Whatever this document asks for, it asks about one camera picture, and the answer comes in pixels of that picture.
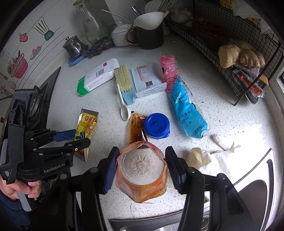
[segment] dark green mug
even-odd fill
[[[137,41],[130,41],[127,37],[130,33],[135,33]],[[125,35],[127,42],[131,45],[138,45],[147,50],[156,49],[164,44],[164,33],[162,23],[153,30],[145,30],[134,24]]]

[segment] glass pitcher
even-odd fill
[[[105,22],[95,16],[90,0],[78,0],[73,4],[80,13],[84,32],[90,44],[98,44],[110,37],[110,31]]]

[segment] pink and blue plastic wrapper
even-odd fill
[[[173,56],[162,55],[160,65],[163,70],[163,80],[167,83],[166,92],[173,105],[177,119],[186,133],[193,138],[201,139],[208,129],[208,124],[190,90],[183,85],[175,67]]]

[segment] white countertop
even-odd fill
[[[171,43],[171,39],[176,40],[177,43]],[[158,62],[162,54],[175,56],[180,76],[195,96],[210,130],[209,135],[201,140],[190,139],[179,129],[178,119],[173,113],[166,93],[159,92],[137,98],[130,106],[132,111],[146,116],[160,112],[169,118],[170,136],[160,140],[149,138],[149,142],[160,148],[163,153],[167,146],[173,146],[179,157],[186,158],[194,147],[209,152],[220,150],[211,137],[213,134],[232,137],[239,144],[248,147],[247,153],[240,156],[240,162],[236,163],[240,165],[240,172],[234,176],[233,182],[247,173],[269,148],[272,148],[277,164],[276,189],[278,190],[275,192],[277,203],[274,204],[277,209],[281,196],[283,162],[278,133],[264,99],[259,99],[256,105],[251,105],[246,98],[243,98],[237,106],[233,106],[232,103],[237,98],[217,69],[197,49],[173,34],[165,37],[164,45],[155,50],[141,50],[136,46],[113,47],[92,59],[85,58],[72,67],[68,66],[67,62],[60,62],[66,59],[64,56],[51,67],[49,73],[58,66],[62,69],[52,94],[47,128],[59,131],[76,128],[81,108],[99,112],[98,124],[89,149],[89,159],[84,163],[74,157],[72,175],[82,174],[89,168],[97,166],[100,159],[108,156],[113,146],[122,149],[128,144],[127,122],[120,117],[119,100],[114,87],[115,79],[104,83],[84,97],[76,93],[78,80],[111,58],[117,58],[120,64],[125,63],[128,68],[133,68],[153,61]],[[40,85],[43,80],[42,77],[36,84]],[[106,225],[111,230],[107,219],[157,216],[181,210],[185,195],[179,195],[174,189],[169,174],[166,193],[147,201],[150,203],[133,202],[115,186],[115,183],[108,194],[101,195],[100,199]]]

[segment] small metal teapot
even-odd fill
[[[67,50],[71,59],[77,59],[81,56],[83,50],[88,50],[88,46],[84,44],[77,35],[72,38],[67,37],[63,48]]]

